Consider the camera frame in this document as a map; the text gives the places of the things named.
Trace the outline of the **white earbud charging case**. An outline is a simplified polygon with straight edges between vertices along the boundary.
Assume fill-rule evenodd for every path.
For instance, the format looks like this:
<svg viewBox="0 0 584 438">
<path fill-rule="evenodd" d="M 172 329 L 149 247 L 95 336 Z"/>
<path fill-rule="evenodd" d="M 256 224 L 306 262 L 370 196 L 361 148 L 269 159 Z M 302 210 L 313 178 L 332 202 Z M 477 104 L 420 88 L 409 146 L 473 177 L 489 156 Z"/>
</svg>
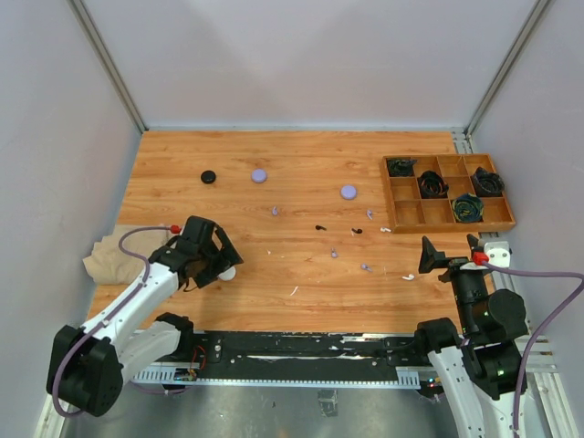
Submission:
<svg viewBox="0 0 584 438">
<path fill-rule="evenodd" d="M 222 281 L 232 281 L 236 276 L 236 268 L 234 266 L 229 267 L 223 273 L 218 275 L 218 278 Z"/>
</svg>

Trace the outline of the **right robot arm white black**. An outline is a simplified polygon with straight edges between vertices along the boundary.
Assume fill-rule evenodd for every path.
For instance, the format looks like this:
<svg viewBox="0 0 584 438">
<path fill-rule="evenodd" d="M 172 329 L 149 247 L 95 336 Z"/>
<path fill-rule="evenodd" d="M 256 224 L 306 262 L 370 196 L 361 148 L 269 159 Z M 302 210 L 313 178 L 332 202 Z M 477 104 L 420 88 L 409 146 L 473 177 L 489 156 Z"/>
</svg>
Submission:
<svg viewBox="0 0 584 438">
<path fill-rule="evenodd" d="M 473 235 L 468 257 L 450 257 L 422 238 L 418 271 L 442 270 L 441 282 L 451 285 L 460 323 L 438 318 L 418 324 L 413 353 L 432 365 L 461 437 L 517 437 L 523 423 L 522 397 L 527 377 L 516 339 L 526 335 L 527 312 L 516 292 L 489 292 L 485 276 L 508 268 L 506 242 L 485 243 Z"/>
</svg>

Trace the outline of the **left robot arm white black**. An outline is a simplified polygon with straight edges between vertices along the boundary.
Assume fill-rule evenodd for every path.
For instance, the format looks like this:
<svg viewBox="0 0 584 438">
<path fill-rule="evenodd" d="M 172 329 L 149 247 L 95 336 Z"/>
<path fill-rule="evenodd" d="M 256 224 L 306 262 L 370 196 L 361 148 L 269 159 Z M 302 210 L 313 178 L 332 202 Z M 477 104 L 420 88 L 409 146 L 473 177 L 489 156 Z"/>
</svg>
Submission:
<svg viewBox="0 0 584 438">
<path fill-rule="evenodd" d="M 140 273 L 98 315 L 78 327 L 65 325 L 54 337 L 46 389 L 61 417 L 100 417 L 154 361 L 193 355 L 194 328 L 187 317 L 165 313 L 144 331 L 139 326 L 181 287 L 193 283 L 202 289 L 229 281 L 244 260 L 223 227 L 210 219 L 191 216 L 167 230 L 171 238 L 150 256 L 126 247 L 132 231 L 123 235 L 119 250 L 141 261 Z"/>
</svg>

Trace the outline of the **black earbud charging case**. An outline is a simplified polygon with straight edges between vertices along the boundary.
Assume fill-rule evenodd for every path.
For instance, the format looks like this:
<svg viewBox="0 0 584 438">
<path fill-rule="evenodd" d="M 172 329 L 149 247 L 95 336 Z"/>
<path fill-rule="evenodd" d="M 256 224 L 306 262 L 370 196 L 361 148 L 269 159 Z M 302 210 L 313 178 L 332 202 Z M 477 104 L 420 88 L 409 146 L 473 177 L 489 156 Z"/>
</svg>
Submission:
<svg viewBox="0 0 584 438">
<path fill-rule="evenodd" d="M 216 173 L 212 170 L 203 171 L 200 175 L 200 179 L 203 184 L 213 184 L 215 183 L 216 178 Z"/>
</svg>

